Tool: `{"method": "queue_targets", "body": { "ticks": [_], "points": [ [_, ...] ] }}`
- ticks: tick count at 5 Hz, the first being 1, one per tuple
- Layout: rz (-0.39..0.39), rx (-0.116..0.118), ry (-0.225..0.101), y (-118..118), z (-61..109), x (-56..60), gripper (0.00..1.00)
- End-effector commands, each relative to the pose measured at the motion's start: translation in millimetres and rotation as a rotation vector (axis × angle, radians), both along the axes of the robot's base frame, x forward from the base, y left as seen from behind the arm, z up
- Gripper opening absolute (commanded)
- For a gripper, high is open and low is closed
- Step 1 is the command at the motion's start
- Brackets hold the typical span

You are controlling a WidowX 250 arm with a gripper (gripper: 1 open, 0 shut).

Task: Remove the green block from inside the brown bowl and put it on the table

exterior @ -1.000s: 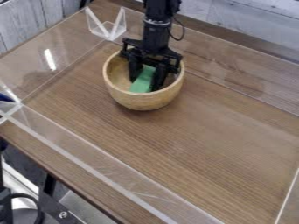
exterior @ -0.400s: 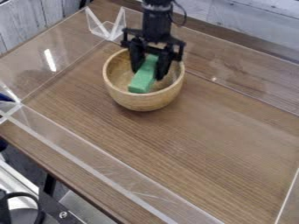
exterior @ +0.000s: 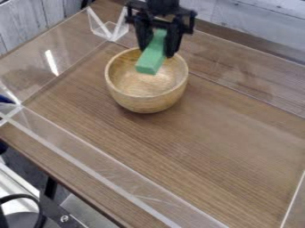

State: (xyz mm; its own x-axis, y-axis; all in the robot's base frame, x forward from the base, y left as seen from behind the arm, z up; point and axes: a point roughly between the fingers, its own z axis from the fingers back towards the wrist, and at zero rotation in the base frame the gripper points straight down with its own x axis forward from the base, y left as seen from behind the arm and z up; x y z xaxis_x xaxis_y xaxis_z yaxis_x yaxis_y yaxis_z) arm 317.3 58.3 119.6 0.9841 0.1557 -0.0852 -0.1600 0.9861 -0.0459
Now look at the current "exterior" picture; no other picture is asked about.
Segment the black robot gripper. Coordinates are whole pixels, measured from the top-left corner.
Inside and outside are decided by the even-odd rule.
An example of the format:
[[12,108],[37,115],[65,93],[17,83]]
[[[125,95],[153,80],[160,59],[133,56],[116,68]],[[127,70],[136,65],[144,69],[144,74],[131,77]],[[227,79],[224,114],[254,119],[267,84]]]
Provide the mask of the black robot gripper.
[[165,29],[164,54],[171,58],[179,50],[183,34],[191,34],[196,12],[183,8],[179,0],[127,0],[125,22],[136,29],[136,41],[141,51],[153,37],[152,29]]

